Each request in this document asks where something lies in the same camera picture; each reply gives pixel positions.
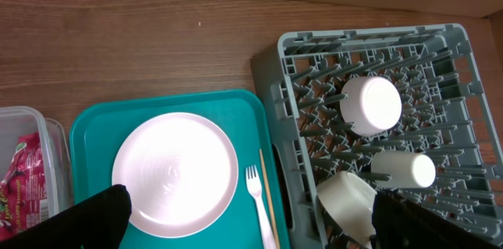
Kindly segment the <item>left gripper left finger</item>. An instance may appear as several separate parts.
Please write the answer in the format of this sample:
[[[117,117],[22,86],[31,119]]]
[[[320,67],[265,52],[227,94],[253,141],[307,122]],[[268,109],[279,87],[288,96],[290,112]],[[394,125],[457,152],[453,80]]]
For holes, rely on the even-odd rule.
[[[22,233],[2,248],[117,248],[132,213],[124,185],[113,185]]]

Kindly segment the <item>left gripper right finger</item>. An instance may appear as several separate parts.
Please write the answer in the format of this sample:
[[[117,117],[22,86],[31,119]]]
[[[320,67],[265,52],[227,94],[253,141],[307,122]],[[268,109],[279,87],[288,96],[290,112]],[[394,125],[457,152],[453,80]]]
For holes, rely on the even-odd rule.
[[[390,190],[376,193],[371,221],[376,230],[370,237],[373,248],[497,249]]]

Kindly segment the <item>white paper cup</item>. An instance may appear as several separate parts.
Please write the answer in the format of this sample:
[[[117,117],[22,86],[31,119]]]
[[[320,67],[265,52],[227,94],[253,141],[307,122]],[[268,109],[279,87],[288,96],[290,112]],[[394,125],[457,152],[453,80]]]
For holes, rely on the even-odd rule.
[[[431,186],[436,177],[433,161],[422,153],[378,152],[371,162],[372,174],[389,174],[389,181],[376,181],[386,189],[422,189]]]

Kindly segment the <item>small white plate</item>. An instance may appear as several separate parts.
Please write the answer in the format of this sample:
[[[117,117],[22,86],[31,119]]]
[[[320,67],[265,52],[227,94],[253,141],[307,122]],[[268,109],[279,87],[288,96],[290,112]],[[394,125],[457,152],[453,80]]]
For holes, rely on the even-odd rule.
[[[376,190],[356,174],[340,171],[317,186],[318,199],[329,216],[351,239],[371,248]]]

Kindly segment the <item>red snack wrapper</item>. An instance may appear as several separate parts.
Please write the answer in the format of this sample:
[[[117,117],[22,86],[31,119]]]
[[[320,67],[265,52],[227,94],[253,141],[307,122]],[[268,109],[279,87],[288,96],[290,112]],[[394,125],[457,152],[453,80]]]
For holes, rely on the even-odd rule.
[[[40,136],[18,138],[1,180],[1,240],[7,240],[49,218]]]

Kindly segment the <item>pink bowl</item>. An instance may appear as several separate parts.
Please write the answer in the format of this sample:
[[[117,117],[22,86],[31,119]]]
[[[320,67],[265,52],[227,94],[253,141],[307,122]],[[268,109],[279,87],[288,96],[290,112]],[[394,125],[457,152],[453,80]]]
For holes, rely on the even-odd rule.
[[[359,136],[373,136],[391,129],[402,115],[402,101],[397,88],[380,76],[350,79],[342,89],[340,102],[345,123]]]

